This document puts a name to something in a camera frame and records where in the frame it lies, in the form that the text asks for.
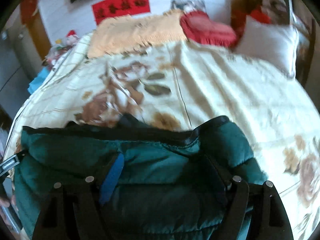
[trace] white wall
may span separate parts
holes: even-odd
[[[70,3],[69,0],[39,0],[39,10],[52,44],[64,37],[69,30],[74,29],[79,36],[96,28],[91,5],[102,0],[82,0]],[[151,14],[162,14],[170,9],[171,0],[149,0]],[[230,0],[205,0],[207,13],[210,18],[229,24]]]

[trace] bed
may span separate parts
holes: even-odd
[[[61,57],[24,103],[5,159],[20,150],[24,125],[112,127],[130,113],[154,127],[183,131],[227,115],[276,186],[294,239],[309,238],[320,221],[320,116],[298,81],[265,60],[186,39],[88,58],[93,35]]]

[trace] blue cloth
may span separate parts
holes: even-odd
[[[50,71],[46,67],[42,68],[38,76],[36,76],[29,84],[28,92],[30,95],[32,95],[42,85],[49,73]]]

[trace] floral bedspread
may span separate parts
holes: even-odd
[[[294,238],[311,235],[320,214],[320,118],[298,82],[266,61],[187,41],[88,59],[90,38],[22,106],[5,158],[19,150],[23,125],[64,127],[74,120],[111,127],[128,112],[180,131],[227,115],[276,186]]]

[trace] pillow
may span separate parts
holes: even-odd
[[[237,36],[231,26],[213,22],[203,11],[193,11],[182,16],[181,27],[185,35],[200,44],[230,47]]]
[[[247,16],[244,35],[235,52],[266,60],[294,79],[298,42],[298,31],[292,25],[262,24]]]
[[[186,40],[179,22],[182,14],[181,10],[171,10],[144,18],[107,18],[93,33],[87,56],[133,52],[151,45]]]

